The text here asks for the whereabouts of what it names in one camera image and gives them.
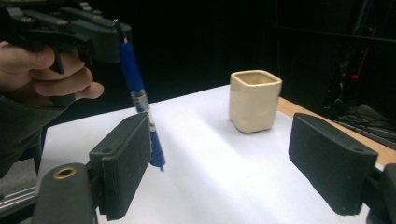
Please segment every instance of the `square cup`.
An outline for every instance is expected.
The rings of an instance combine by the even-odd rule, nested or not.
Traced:
[[[230,120],[242,133],[272,128],[282,79],[262,70],[231,74]]]

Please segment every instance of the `sleeve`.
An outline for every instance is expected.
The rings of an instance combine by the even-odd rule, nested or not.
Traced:
[[[66,107],[35,107],[0,95],[0,178],[29,147],[35,147],[43,127]]]

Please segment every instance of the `pen cap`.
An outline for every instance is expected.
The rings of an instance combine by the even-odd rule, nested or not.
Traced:
[[[130,91],[144,89],[131,42],[120,44],[121,65]]]

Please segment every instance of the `white table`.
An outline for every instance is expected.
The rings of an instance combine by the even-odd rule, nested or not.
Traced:
[[[238,132],[229,121],[229,88],[150,105],[164,172],[149,165],[127,215],[109,223],[365,223],[366,205],[359,216],[336,215],[289,160],[290,117],[278,111],[271,130]],[[129,108],[49,128],[38,179],[65,163],[87,163],[88,153],[135,113]]]

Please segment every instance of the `finger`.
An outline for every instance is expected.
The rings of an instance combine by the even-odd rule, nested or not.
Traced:
[[[76,100],[87,98],[96,99],[103,94],[105,87],[97,82],[93,82],[90,86],[85,88],[83,91],[76,92]]]
[[[41,96],[34,91],[35,83],[32,81],[15,91],[4,93],[8,99],[24,105],[53,106],[49,97]]]
[[[92,80],[91,71],[83,67],[71,77],[61,80],[38,81],[35,91],[43,96],[64,96],[83,91],[91,85]]]
[[[79,59],[76,49],[62,52],[61,60],[64,68],[63,74],[59,74],[51,69],[45,69],[33,70],[30,76],[36,80],[60,80],[72,76],[85,65],[85,63]]]
[[[7,42],[0,43],[0,67],[3,72],[9,74],[18,74],[30,69],[48,68],[54,60],[55,54],[48,46],[32,52]]]

